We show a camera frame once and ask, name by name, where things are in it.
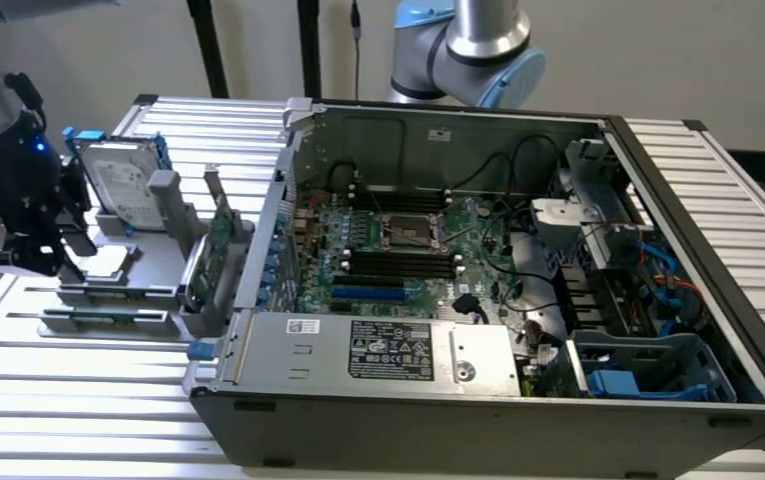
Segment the power supply label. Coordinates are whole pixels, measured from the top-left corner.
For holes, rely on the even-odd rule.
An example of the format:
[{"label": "power supply label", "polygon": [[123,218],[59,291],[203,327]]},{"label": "power supply label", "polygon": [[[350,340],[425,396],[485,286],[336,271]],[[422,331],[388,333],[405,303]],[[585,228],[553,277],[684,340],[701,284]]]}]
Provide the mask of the power supply label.
[{"label": "power supply label", "polygon": [[433,331],[426,323],[353,321],[350,366],[354,378],[432,382]]}]

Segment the workstation table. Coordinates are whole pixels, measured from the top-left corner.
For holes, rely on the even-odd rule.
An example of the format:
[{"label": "workstation table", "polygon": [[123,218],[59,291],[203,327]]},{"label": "workstation table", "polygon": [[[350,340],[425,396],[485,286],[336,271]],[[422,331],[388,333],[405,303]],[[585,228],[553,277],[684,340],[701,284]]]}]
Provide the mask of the workstation table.
[{"label": "workstation table", "polygon": [[[282,108],[277,102],[161,98],[153,106],[134,105],[114,133],[166,136],[186,200],[205,218],[213,200],[199,179],[205,164],[221,165],[231,205],[257,221],[283,142]],[[186,345],[39,336],[38,313],[55,302],[57,283],[0,280],[0,479],[442,477],[231,465],[181,387]],[[202,363],[199,379],[213,373],[214,365]],[[765,479],[765,452],[728,453],[681,478]]]}]

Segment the green circuit board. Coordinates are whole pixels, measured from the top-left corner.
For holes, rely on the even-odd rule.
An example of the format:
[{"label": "green circuit board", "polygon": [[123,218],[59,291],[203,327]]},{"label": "green circuit board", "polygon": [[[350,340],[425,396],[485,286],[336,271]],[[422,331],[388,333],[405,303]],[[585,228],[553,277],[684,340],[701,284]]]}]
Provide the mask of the green circuit board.
[{"label": "green circuit board", "polygon": [[[308,192],[301,203],[305,205],[314,198],[320,198],[318,194]],[[485,263],[488,253],[482,247],[484,233],[496,218],[496,215],[488,215],[490,209],[490,201],[469,197],[457,199],[438,214],[356,210],[337,195],[316,202],[313,207],[300,209],[302,228],[296,231],[301,263],[297,311],[412,318],[442,318],[446,315],[452,320],[466,321],[469,318],[465,316],[457,318],[458,314],[450,307],[453,301],[462,294],[470,293],[480,299],[481,304],[489,307],[493,305],[493,283],[500,282],[505,290],[512,281],[508,275],[498,273]],[[418,244],[426,243],[425,239],[417,242],[401,238],[398,241],[392,235],[389,242],[396,245],[386,244],[382,232],[389,231],[385,225],[389,225],[393,217],[406,223],[413,220],[414,223],[436,224],[436,248]],[[504,226],[502,222],[494,223],[488,238],[490,243],[500,244]],[[334,300],[334,277],[346,274],[341,267],[342,252],[346,248],[358,252],[421,251],[438,255],[461,255],[460,265],[465,269],[453,279],[405,277],[405,302],[353,300],[350,312],[332,312],[329,305]],[[501,267],[512,268],[510,257],[498,254],[500,246],[493,251],[492,260]],[[497,308],[486,310],[493,316],[498,314]]]},{"label": "green circuit board", "polygon": [[234,230],[234,211],[227,203],[227,198],[221,195],[217,200],[217,211],[210,221],[210,233],[205,254],[195,266],[190,288],[195,303],[203,306],[215,294],[219,279],[227,260],[227,249]]}]

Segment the slotted aluminum surface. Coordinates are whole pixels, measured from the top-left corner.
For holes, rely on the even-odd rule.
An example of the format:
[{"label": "slotted aluminum surface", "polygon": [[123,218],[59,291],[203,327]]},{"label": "slotted aluminum surface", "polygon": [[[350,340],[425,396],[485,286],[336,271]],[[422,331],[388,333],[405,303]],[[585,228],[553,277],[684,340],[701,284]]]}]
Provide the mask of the slotted aluminum surface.
[{"label": "slotted aluminum surface", "polygon": [[[121,129],[159,130],[187,178],[215,162],[241,182],[250,180],[246,168],[254,166],[257,181],[265,181],[278,149],[281,108],[277,103],[161,99],[153,108],[134,108]],[[229,185],[233,198],[254,198]],[[190,198],[195,193],[186,188]],[[185,345],[42,338],[30,312],[54,301],[54,283],[11,276],[0,281],[0,479],[441,478],[262,471],[229,464],[181,390]],[[213,365],[203,365],[199,379],[213,372]],[[732,452],[682,479],[765,479],[765,452]]]},{"label": "slotted aluminum surface", "polygon": [[763,190],[706,132],[682,122],[629,125],[765,321]]}]

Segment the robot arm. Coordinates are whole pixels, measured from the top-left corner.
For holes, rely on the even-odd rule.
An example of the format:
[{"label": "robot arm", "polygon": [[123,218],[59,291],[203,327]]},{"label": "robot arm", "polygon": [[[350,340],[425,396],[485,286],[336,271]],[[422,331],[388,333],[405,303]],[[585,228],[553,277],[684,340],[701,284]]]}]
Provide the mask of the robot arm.
[{"label": "robot arm", "polygon": [[[0,23],[106,0],[0,0]],[[29,77],[0,66],[0,271],[82,275],[63,243],[94,255],[83,213],[90,208],[82,166],[62,162],[45,137],[43,99]]]},{"label": "robot arm", "polygon": [[389,101],[518,108],[545,71],[518,0],[404,0]]},{"label": "robot arm", "polygon": [[0,23],[41,17],[115,0],[0,0]]}]

